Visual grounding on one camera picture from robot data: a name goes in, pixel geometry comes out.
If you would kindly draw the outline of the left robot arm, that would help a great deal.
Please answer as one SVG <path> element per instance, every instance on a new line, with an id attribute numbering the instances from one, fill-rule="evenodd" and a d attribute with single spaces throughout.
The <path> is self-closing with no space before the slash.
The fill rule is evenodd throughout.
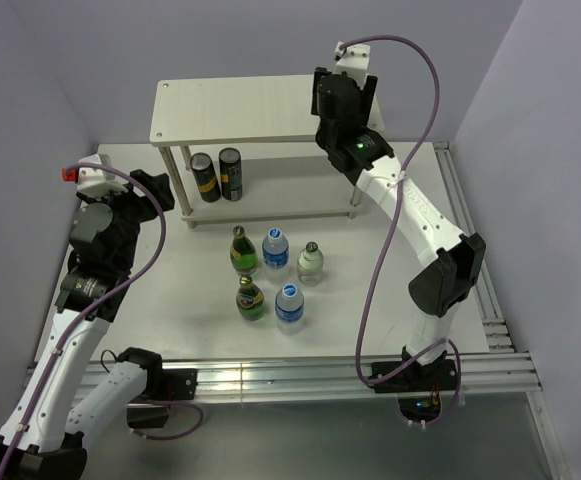
<path id="1" fill-rule="evenodd" d="M 69 234 L 67 274 L 40 360 L 15 410 L 0 430 L 0 479 L 78 479 L 87 449 L 111 417 L 135 398 L 153 399 L 165 386 L 159 354 L 130 347 L 87 397 L 73 402 L 94 350 L 114 322 L 129 285 L 144 275 L 131 271 L 143 223 L 163 222 L 175 200 L 165 174 L 143 170 L 90 192 L 82 170 L 63 178 L 77 185 L 82 207 Z"/>

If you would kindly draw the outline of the water bottle blue label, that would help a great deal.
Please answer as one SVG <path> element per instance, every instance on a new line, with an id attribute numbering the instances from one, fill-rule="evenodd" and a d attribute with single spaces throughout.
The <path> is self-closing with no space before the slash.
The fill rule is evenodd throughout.
<path id="1" fill-rule="evenodd" d="M 289 274 L 289 242 L 282 230 L 271 228 L 262 241 L 264 272 L 276 285 L 283 284 Z"/>
<path id="2" fill-rule="evenodd" d="M 277 327 L 286 335 L 294 335 L 301 330 L 304 316 L 304 295 L 292 283 L 284 285 L 275 297 Z"/>

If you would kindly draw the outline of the water bottle blue label back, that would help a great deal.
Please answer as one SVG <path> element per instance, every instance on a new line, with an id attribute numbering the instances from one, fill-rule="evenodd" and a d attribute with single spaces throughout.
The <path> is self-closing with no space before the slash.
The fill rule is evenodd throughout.
<path id="1" fill-rule="evenodd" d="M 271 228 L 262 241 L 264 272 L 276 285 L 283 284 L 289 274 L 289 242 L 282 230 Z"/>

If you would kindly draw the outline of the water bottle blue label front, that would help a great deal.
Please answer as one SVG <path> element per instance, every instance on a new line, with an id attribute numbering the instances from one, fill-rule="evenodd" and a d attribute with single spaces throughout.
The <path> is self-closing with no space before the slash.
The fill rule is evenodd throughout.
<path id="1" fill-rule="evenodd" d="M 304 295 L 292 283 L 284 285 L 275 297 L 277 327 L 286 335 L 294 335 L 301 330 L 304 316 Z"/>

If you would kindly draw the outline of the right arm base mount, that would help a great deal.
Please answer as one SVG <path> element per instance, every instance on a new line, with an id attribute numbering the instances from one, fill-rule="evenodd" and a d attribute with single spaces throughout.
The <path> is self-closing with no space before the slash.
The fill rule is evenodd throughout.
<path id="1" fill-rule="evenodd" d="M 460 380 L 456 363 L 443 357 L 426 366 L 414 363 L 372 389 L 377 394 L 396 394 L 400 413 L 407 421 L 428 424 L 442 414 L 442 393 L 452 392 L 456 399 Z"/>

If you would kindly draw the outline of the clear glass bottle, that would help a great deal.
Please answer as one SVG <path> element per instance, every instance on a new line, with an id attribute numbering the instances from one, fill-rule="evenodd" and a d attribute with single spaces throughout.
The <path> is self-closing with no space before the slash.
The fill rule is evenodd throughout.
<path id="1" fill-rule="evenodd" d="M 297 259 L 297 273 L 301 283 L 314 286 L 319 283 L 324 268 L 324 255 L 316 242 L 310 241 Z"/>

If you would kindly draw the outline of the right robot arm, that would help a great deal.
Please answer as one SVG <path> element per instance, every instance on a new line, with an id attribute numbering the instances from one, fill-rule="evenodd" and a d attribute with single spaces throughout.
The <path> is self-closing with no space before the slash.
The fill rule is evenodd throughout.
<path id="1" fill-rule="evenodd" d="M 456 307 L 475 286 L 486 244 L 448 220 L 407 176 L 387 141 L 369 127 L 377 85 L 368 76 L 363 86 L 345 73 L 318 67 L 314 71 L 311 113 L 318 117 L 316 144 L 334 168 L 372 199 L 390 218 L 391 233 L 401 232 L 422 270 L 408 284 L 418 310 L 415 330 L 403 348 L 405 383 L 422 390 L 444 361 Z"/>

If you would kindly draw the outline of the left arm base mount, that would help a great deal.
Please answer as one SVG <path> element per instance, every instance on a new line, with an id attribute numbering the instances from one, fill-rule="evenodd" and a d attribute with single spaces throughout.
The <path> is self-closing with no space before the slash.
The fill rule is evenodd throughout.
<path id="1" fill-rule="evenodd" d="M 166 402 L 190 402 L 195 398 L 197 376 L 198 370 L 193 368 L 164 369 L 149 398 Z M 129 428 L 140 431 L 161 429 L 174 416 L 173 409 L 171 405 L 128 406 L 126 421 Z"/>

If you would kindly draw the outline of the green Perrier bottle front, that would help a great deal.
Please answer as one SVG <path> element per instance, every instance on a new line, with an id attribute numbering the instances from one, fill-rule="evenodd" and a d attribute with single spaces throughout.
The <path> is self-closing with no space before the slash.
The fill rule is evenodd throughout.
<path id="1" fill-rule="evenodd" d="M 260 320 L 265 313 L 265 298 L 262 290 L 250 275 L 239 278 L 236 305 L 240 315 L 248 321 Z"/>

